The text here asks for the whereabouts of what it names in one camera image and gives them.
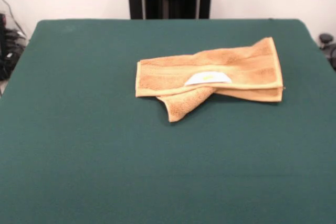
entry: white label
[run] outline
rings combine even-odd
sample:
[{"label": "white label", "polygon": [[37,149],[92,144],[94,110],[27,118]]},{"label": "white label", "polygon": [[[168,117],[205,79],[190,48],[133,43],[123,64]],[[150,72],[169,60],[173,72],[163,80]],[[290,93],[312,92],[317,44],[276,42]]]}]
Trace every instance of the white label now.
[{"label": "white label", "polygon": [[187,86],[192,84],[210,83],[210,82],[232,83],[229,76],[227,76],[222,72],[201,72],[191,76],[184,85]]}]

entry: folded towel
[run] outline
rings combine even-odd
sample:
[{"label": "folded towel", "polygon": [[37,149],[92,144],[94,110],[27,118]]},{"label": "folded towel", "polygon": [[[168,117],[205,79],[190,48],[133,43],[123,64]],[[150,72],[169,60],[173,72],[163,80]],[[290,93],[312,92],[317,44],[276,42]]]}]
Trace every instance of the folded towel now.
[{"label": "folded towel", "polygon": [[[209,71],[224,73],[231,82],[185,85],[194,74]],[[163,101],[170,122],[183,118],[213,93],[261,102],[282,99],[282,75],[272,38],[250,47],[140,60],[136,75],[135,96]]]}]

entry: orange towel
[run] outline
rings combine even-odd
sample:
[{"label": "orange towel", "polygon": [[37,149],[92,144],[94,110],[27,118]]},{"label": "orange towel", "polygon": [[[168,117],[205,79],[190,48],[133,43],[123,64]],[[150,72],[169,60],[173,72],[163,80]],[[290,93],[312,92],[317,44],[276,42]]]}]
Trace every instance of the orange towel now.
[{"label": "orange towel", "polygon": [[[224,73],[232,82],[185,86],[194,74],[208,71]],[[140,60],[136,75],[135,96],[163,101],[170,122],[182,119],[213,93],[261,102],[282,99],[282,75],[272,38],[250,47]]]}]

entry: black cable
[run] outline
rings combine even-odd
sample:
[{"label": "black cable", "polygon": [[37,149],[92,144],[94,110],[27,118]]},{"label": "black cable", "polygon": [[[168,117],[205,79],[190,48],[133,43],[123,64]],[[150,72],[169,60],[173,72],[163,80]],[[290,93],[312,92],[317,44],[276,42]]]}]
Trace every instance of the black cable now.
[{"label": "black cable", "polygon": [[9,5],[9,3],[7,1],[5,1],[5,0],[2,0],[2,1],[7,5],[8,9],[9,9],[9,13],[11,14],[11,17],[12,17],[15,25],[17,26],[17,28],[19,28],[19,30],[21,31],[21,33],[23,33],[27,37],[26,33],[23,31],[23,29],[21,28],[21,26],[19,25],[19,23],[15,20],[13,12],[12,12],[12,8]]}]

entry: towel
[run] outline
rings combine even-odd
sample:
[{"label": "towel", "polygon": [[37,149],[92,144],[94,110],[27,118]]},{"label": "towel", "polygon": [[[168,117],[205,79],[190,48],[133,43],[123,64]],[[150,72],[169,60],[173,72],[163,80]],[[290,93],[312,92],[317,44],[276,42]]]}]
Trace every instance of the towel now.
[{"label": "towel", "polygon": [[[193,75],[207,72],[224,73],[230,82],[185,85]],[[281,68],[272,38],[249,47],[140,60],[136,75],[135,96],[164,102],[170,122],[182,119],[213,93],[259,102],[282,99]]]}]

